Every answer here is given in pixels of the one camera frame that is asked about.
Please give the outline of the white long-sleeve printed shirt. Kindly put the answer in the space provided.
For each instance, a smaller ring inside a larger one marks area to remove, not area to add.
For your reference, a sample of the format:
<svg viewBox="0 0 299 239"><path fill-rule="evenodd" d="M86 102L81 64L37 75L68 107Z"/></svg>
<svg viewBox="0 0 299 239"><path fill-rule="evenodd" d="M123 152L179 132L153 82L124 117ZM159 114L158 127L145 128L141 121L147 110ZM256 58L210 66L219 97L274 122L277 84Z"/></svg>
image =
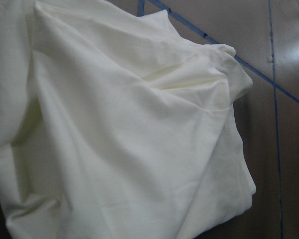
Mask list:
<svg viewBox="0 0 299 239"><path fill-rule="evenodd" d="M233 103L251 78L163 10L0 0L0 204L14 239L192 239L256 191Z"/></svg>

